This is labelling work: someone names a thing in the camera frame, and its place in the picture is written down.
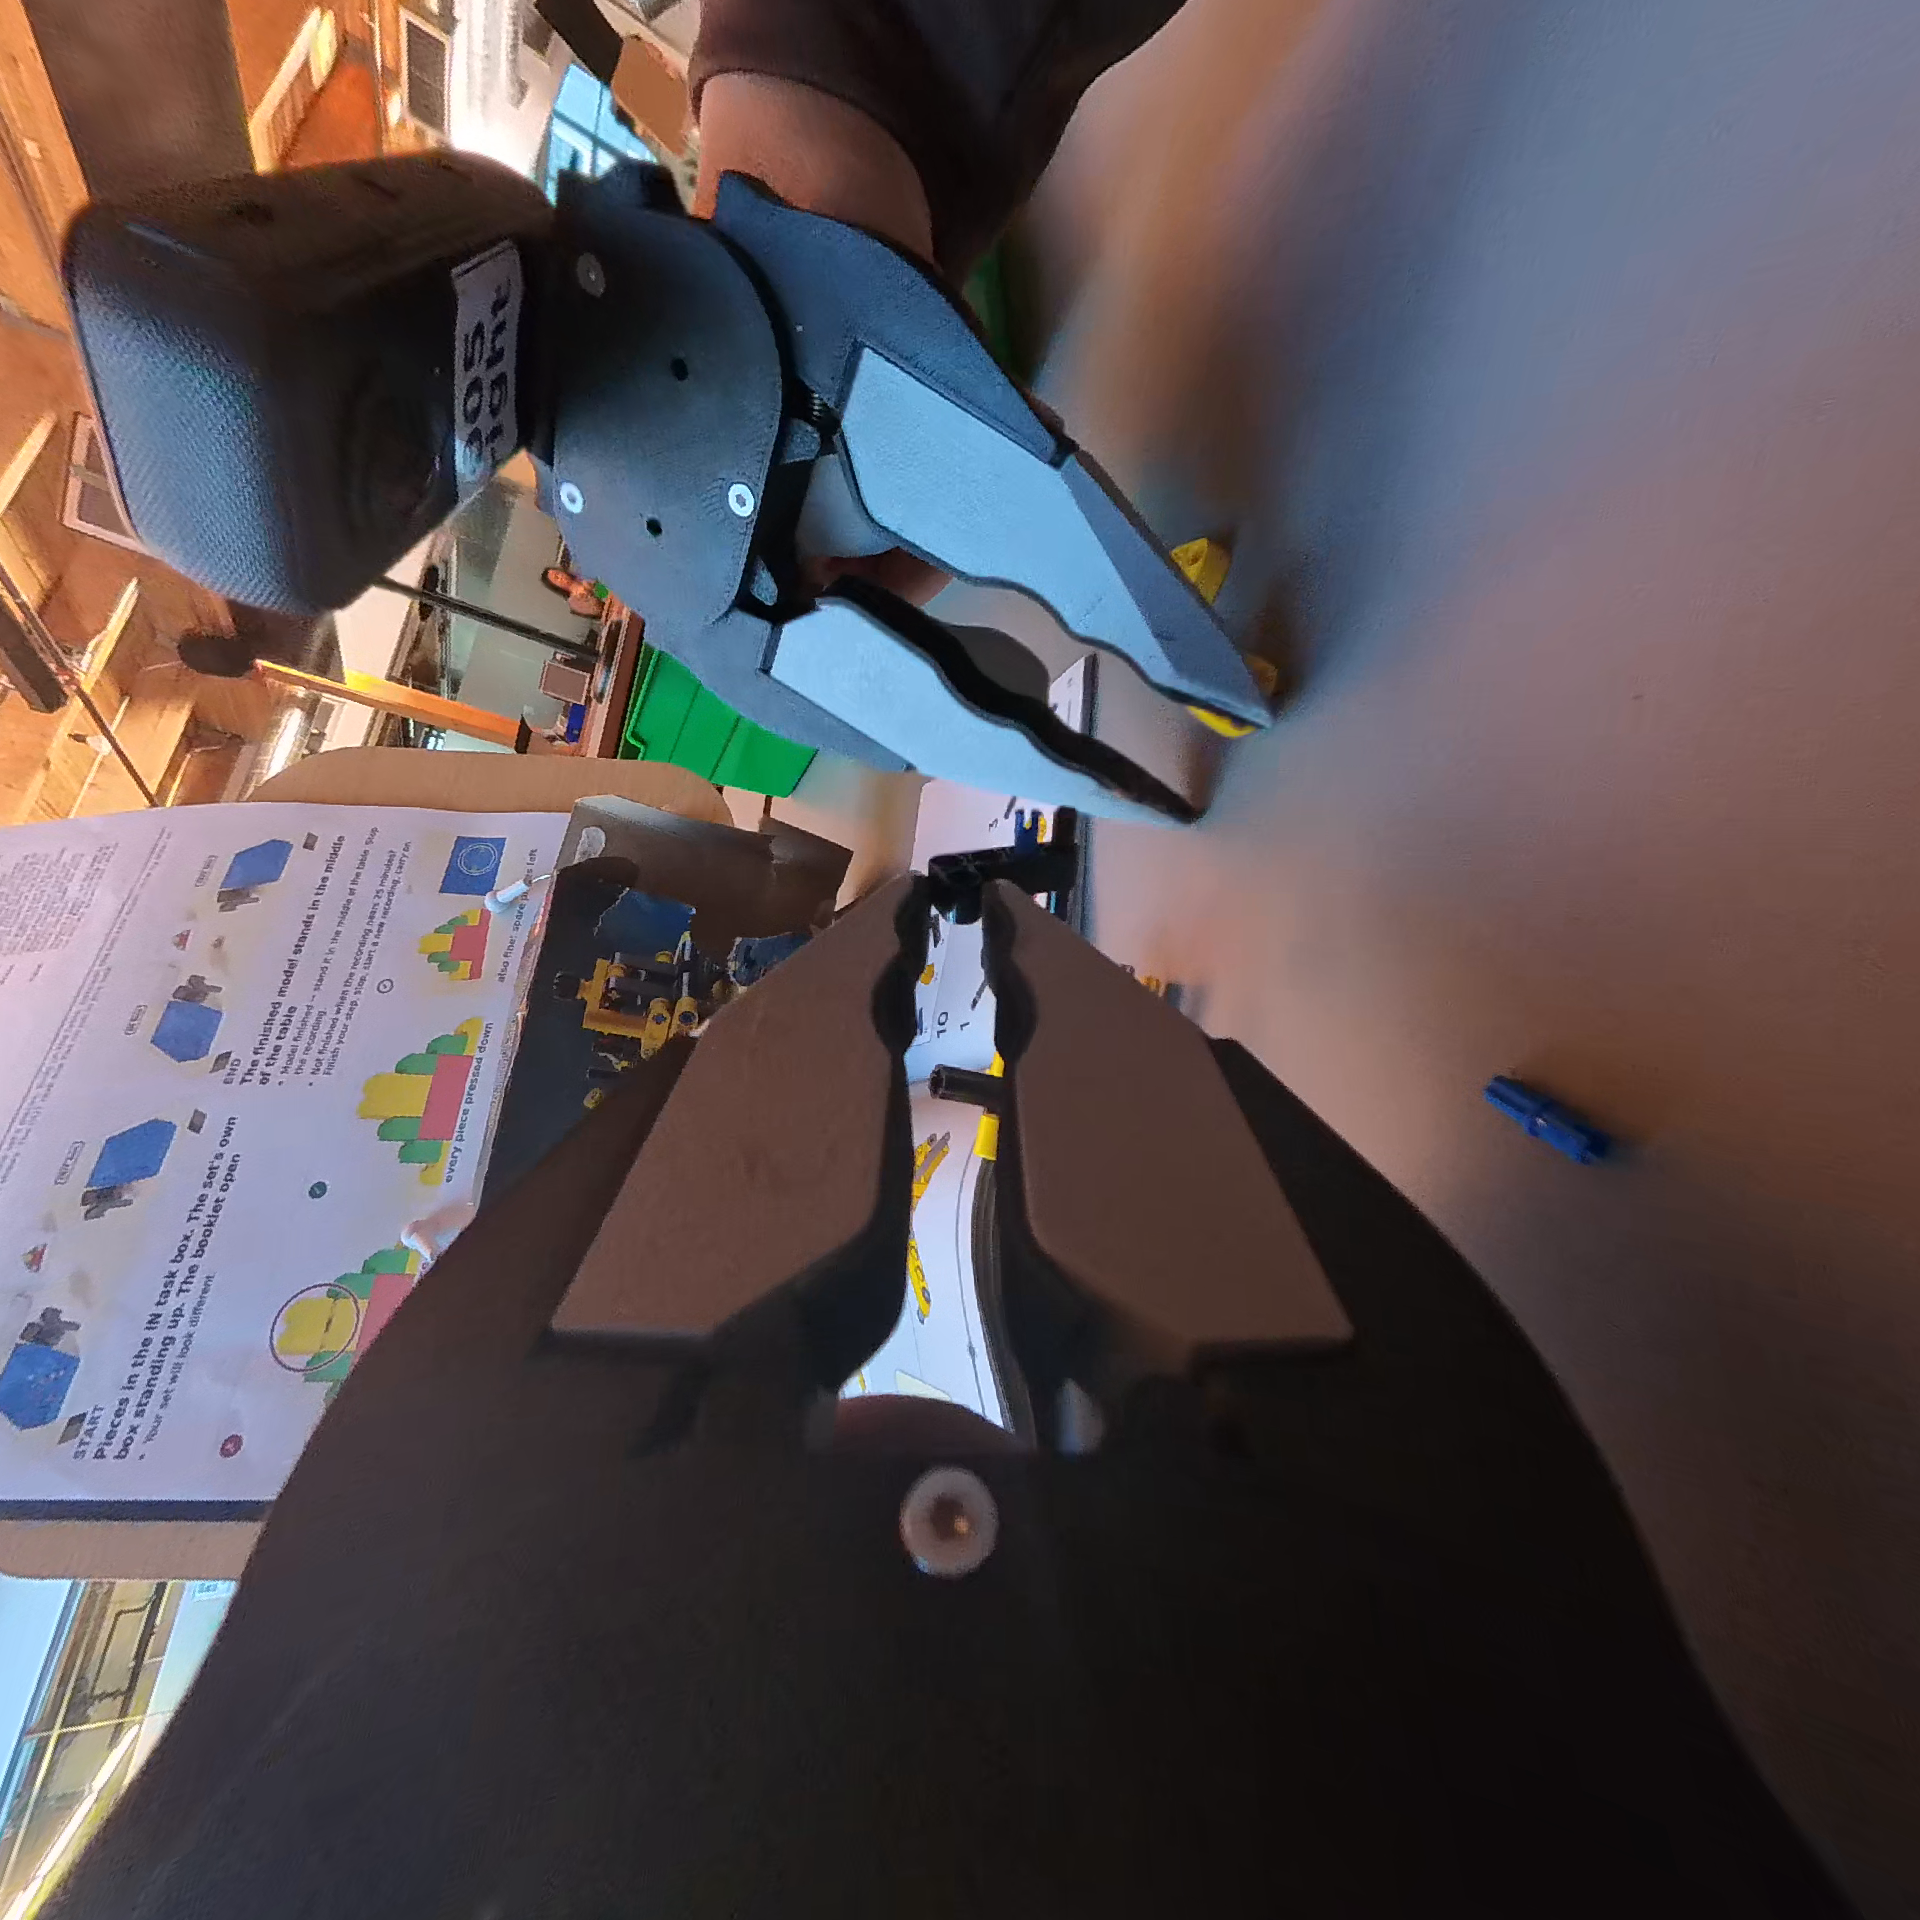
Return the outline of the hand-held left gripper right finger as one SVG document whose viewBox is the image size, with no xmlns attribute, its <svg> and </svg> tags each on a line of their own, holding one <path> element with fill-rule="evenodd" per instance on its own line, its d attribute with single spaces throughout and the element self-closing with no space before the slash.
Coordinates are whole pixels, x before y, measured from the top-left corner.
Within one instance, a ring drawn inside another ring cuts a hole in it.
<svg viewBox="0 0 1920 1920">
<path fill-rule="evenodd" d="M 1354 1321 L 1208 1033 L 1008 880 L 981 926 L 999 1312 L 1039 1440 L 1095 1448 L 1140 1384 L 1348 1349 Z"/>
</svg>

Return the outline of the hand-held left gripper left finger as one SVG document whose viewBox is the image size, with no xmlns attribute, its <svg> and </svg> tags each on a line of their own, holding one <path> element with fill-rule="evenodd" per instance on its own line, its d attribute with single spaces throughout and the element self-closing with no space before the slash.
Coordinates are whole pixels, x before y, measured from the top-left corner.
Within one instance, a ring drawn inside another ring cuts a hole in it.
<svg viewBox="0 0 1920 1920">
<path fill-rule="evenodd" d="M 793 1355 L 834 1393 L 905 1307 L 905 1049 L 928 883 L 884 883 L 693 1041 L 552 1319 L 666 1360 Z"/>
</svg>

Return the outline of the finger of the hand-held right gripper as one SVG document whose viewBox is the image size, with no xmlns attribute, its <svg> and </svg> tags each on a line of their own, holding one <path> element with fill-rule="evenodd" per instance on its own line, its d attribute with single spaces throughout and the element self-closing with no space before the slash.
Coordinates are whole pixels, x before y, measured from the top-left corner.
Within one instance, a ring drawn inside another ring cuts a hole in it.
<svg viewBox="0 0 1920 1920">
<path fill-rule="evenodd" d="M 1050 672 L 1004 630 L 844 582 L 776 627 L 767 673 L 913 773 L 1098 817 L 1189 827 L 1203 806 L 1050 705 Z"/>
<path fill-rule="evenodd" d="M 849 573 L 853 559 L 904 553 L 1016 596 L 1060 644 L 1128 664 L 1176 705 L 1267 719 L 1242 648 L 1131 503 L 1019 393 L 1016 413 L 1008 430 L 893 357 L 858 349 L 833 457 L 815 479 L 821 596 L 872 582 L 905 598 Z"/>
</svg>

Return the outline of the black angled lego beam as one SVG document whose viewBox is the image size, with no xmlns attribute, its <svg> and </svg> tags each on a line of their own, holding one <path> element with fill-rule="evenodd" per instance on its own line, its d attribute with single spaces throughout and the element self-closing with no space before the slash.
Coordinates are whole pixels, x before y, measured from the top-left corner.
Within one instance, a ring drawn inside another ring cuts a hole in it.
<svg viewBox="0 0 1920 1920">
<path fill-rule="evenodd" d="M 930 909 L 955 926 L 978 924 L 988 886 L 1007 883 L 1060 921 L 1075 921 L 1087 871 L 1082 815 L 1072 806 L 1013 806 L 1013 836 L 988 848 L 935 854 L 925 865 Z"/>
</svg>

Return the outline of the person's right forearm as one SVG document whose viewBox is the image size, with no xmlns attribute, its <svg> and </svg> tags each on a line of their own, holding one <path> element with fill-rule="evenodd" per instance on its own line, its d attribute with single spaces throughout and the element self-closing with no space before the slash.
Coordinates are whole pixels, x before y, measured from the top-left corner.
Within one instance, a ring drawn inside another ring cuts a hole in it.
<svg viewBox="0 0 1920 1920">
<path fill-rule="evenodd" d="M 877 121 L 928 191 L 935 268 L 963 281 L 1031 196 L 1087 92 L 1177 1 L 704 4 L 691 103 L 727 73 L 799 81 Z"/>
</svg>

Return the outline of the dark lego box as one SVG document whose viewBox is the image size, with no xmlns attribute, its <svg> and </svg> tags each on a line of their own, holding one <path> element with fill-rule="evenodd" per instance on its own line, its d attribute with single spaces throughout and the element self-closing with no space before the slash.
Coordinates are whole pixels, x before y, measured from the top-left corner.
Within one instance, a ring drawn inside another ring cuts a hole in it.
<svg viewBox="0 0 1920 1920">
<path fill-rule="evenodd" d="M 583 799 L 541 888 L 481 1200 L 825 928 L 850 864 L 849 848 L 783 820 L 743 829 L 729 815 Z"/>
</svg>

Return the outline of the blue lego pin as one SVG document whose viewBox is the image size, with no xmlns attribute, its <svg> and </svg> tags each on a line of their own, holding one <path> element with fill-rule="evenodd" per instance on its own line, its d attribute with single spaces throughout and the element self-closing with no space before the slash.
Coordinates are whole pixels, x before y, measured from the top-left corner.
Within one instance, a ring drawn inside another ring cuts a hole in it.
<svg viewBox="0 0 1920 1920">
<path fill-rule="evenodd" d="M 1595 1120 L 1517 1077 L 1491 1077 L 1482 1096 L 1529 1141 L 1570 1164 L 1599 1166 L 1615 1156 L 1615 1139 Z"/>
</svg>

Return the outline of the person's right hand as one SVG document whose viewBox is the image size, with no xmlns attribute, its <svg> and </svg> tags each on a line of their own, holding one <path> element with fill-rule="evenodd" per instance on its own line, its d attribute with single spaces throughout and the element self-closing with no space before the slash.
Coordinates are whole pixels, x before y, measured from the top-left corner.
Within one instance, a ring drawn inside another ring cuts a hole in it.
<svg viewBox="0 0 1920 1920">
<path fill-rule="evenodd" d="M 789 206 L 935 263 L 923 177 L 900 141 L 863 109 L 817 86 L 727 73 L 704 84 L 696 116 L 696 216 L 714 214 L 724 175 L 751 175 Z"/>
</svg>

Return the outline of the green plastic bin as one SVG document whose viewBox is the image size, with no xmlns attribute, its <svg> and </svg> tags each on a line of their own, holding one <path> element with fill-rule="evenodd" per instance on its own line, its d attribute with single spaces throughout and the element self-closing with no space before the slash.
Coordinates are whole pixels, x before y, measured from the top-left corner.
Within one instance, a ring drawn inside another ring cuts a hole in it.
<svg viewBox="0 0 1920 1920">
<path fill-rule="evenodd" d="M 618 755 L 676 766 L 720 788 L 784 799 L 817 758 L 719 700 L 683 662 L 642 644 Z"/>
</svg>

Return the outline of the white instruction booklet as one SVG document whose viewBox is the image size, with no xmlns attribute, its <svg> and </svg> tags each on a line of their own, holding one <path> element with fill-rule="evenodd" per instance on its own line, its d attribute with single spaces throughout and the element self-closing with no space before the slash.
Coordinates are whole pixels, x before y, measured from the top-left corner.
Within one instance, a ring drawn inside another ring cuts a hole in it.
<svg viewBox="0 0 1920 1920">
<path fill-rule="evenodd" d="M 1013 806 L 1056 808 L 932 784 L 919 806 L 916 862 L 925 868 L 935 854 L 1008 841 L 1013 827 L 1001 820 Z M 986 1070 L 997 1054 L 983 932 L 983 919 L 955 926 L 928 911 L 904 1056 L 913 1135 L 904 1307 L 839 1391 L 954 1404 L 1010 1430 L 1023 1414 L 1001 1358 L 997 1164 L 975 1159 L 976 1112 L 928 1092 L 935 1064 Z"/>
</svg>

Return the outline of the printed instruction sheet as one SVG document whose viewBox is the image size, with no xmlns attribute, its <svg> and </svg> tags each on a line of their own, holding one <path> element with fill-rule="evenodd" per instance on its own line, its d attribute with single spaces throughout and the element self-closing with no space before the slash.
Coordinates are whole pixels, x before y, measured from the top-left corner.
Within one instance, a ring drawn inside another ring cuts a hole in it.
<svg viewBox="0 0 1920 1920">
<path fill-rule="evenodd" d="M 266 1504 L 471 1205 L 565 812 L 2 833 L 2 1499 Z"/>
</svg>

